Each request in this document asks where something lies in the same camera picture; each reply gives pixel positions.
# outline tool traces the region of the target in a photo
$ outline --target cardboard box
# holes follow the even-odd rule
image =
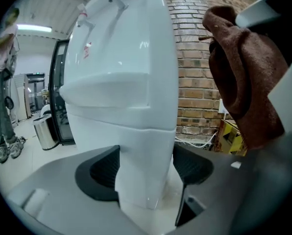
[[[234,121],[221,120],[214,147],[214,151],[216,152],[245,156],[246,147]]]

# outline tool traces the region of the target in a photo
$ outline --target brick wall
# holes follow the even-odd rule
[[[241,11],[256,0],[166,0],[173,24],[179,62],[179,110],[177,136],[206,141],[223,118],[218,114],[220,94],[209,70],[211,35],[202,18],[213,5],[231,5]]]

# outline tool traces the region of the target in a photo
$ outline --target ceiling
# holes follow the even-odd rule
[[[79,15],[77,6],[90,0],[18,0],[20,9],[18,24],[49,26],[51,33],[19,30],[19,36],[38,36],[52,39],[69,37]]]

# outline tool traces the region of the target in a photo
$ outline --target white t-shirt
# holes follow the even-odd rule
[[[8,58],[8,53],[10,52],[12,45],[13,45],[13,41],[14,38],[17,34],[18,31],[18,26],[16,24],[13,24],[11,26],[9,26],[8,28],[6,28],[1,34],[0,34],[0,38],[4,37],[7,34],[13,34],[13,38],[10,40],[9,44],[2,50],[0,50],[0,71],[3,71],[5,68],[5,63],[7,61]]]

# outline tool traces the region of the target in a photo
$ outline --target person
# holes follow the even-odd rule
[[[23,144],[16,137],[11,119],[4,103],[3,78],[8,53],[10,52],[18,27],[15,24],[19,15],[18,8],[12,8],[6,15],[3,29],[0,31],[0,163],[4,163],[8,156],[17,158],[23,149]]]

